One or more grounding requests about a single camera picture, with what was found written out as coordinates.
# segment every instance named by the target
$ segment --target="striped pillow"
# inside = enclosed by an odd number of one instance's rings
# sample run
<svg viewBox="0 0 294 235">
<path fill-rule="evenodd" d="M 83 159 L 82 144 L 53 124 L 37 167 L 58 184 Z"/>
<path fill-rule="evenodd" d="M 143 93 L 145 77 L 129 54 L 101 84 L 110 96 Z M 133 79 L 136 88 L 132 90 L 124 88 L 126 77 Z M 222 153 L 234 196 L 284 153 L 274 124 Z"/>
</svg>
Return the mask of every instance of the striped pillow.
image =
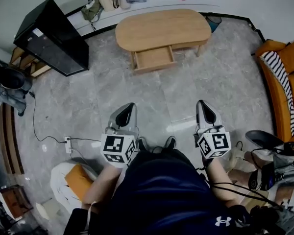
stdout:
<svg viewBox="0 0 294 235">
<path fill-rule="evenodd" d="M 269 70 L 273 73 L 275 78 L 279 81 L 284 89 L 285 96 L 288 100 L 288 107 L 291 114 L 291 133 L 294 136 L 294 104 L 293 95 L 289 83 L 288 74 L 284 68 L 281 58 L 275 51 L 267 51 L 260 56 L 261 60 L 267 65 Z"/>
</svg>

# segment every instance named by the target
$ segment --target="trash can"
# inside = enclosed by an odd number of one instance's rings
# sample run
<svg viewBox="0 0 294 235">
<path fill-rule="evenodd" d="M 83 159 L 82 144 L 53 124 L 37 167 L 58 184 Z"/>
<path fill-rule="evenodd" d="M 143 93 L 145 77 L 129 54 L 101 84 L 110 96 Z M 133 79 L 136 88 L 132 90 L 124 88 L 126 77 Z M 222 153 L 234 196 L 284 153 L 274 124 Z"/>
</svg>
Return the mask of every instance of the trash can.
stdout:
<svg viewBox="0 0 294 235">
<path fill-rule="evenodd" d="M 219 24 L 222 23 L 221 17 L 206 17 L 206 20 L 210 25 L 211 32 L 214 32 Z"/>
</svg>

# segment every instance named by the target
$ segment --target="black box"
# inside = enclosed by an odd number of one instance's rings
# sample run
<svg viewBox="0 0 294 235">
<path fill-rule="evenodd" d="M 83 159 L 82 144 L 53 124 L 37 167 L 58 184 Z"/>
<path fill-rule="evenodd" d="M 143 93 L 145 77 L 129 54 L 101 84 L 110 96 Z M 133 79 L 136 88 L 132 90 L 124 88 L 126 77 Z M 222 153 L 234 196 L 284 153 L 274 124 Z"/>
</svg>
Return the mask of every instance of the black box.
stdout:
<svg viewBox="0 0 294 235">
<path fill-rule="evenodd" d="M 54 0 L 27 14 L 14 44 L 65 76 L 89 69 L 87 43 Z"/>
</svg>

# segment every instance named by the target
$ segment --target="under armour logo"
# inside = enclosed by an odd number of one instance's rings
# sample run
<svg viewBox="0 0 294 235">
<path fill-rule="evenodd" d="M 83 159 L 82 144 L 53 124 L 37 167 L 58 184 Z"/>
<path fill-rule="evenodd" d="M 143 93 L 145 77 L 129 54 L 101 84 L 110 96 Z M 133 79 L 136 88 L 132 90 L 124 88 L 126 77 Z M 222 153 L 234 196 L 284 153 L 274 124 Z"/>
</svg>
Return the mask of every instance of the under armour logo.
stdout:
<svg viewBox="0 0 294 235">
<path fill-rule="evenodd" d="M 215 223 L 216 226 L 220 226 L 220 224 L 225 224 L 225 226 L 230 225 L 230 217 L 227 217 L 226 220 L 222 220 L 221 217 L 217 217 L 217 222 Z"/>
</svg>

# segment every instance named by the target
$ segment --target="drawer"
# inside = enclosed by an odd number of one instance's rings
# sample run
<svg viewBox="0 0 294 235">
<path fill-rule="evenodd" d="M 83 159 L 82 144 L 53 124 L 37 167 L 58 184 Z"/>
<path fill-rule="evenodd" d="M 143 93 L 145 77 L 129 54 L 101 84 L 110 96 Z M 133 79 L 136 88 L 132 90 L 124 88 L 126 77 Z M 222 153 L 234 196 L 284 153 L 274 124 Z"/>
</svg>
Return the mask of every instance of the drawer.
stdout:
<svg viewBox="0 0 294 235">
<path fill-rule="evenodd" d="M 171 46 L 135 52 L 136 74 L 168 68 L 175 64 Z"/>
</svg>

